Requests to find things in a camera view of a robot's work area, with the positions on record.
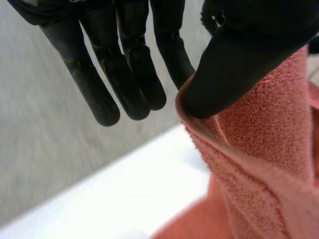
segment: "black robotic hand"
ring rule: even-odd
[[[213,35],[184,93],[196,118],[234,104],[319,32],[318,0],[205,0]]]
[[[146,118],[166,95],[144,34],[149,0],[8,0],[20,15],[39,25],[60,53],[95,119],[112,126],[120,111],[98,75],[84,44],[80,23],[127,115]],[[194,73],[179,36],[185,0],[151,0],[159,51],[177,88]],[[118,45],[118,29],[123,47]]]

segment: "white surface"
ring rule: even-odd
[[[208,180],[180,125],[7,225],[0,239],[149,237],[203,196]]]

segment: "gray wall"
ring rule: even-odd
[[[187,0],[181,31],[194,67],[210,39],[200,25],[201,3]],[[141,122],[122,110],[120,122],[104,128],[39,28],[0,1],[0,224],[178,123],[177,90],[156,48],[151,16],[147,42],[167,105]]]

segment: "towel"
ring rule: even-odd
[[[154,239],[319,238],[319,88],[303,48],[209,119],[176,109],[212,172],[207,195]]]

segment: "towel fold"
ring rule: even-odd
[[[319,238],[319,88],[306,57],[303,48],[206,120],[183,110],[184,85],[176,109],[213,176],[155,239]]]

